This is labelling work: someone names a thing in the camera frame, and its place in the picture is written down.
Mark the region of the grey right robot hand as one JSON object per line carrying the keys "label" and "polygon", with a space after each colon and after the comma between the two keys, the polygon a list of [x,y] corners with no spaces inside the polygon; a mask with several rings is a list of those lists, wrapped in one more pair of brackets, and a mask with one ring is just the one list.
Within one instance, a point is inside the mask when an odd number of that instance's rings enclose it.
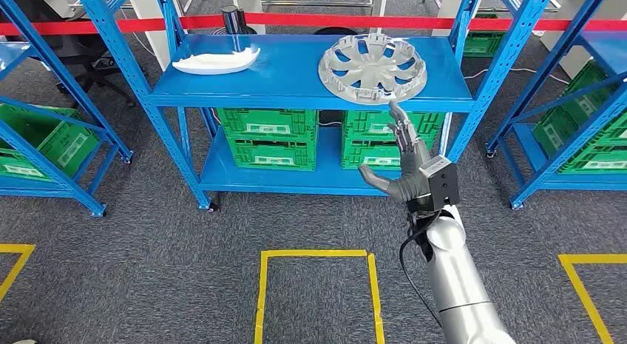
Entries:
{"label": "grey right robot hand", "polygon": [[390,102],[390,116],[395,120],[388,126],[393,131],[400,152],[401,177],[391,180],[377,175],[366,164],[358,167],[365,183],[401,202],[407,202],[426,193],[420,176],[420,166],[429,158],[425,142],[418,137],[407,113]]}

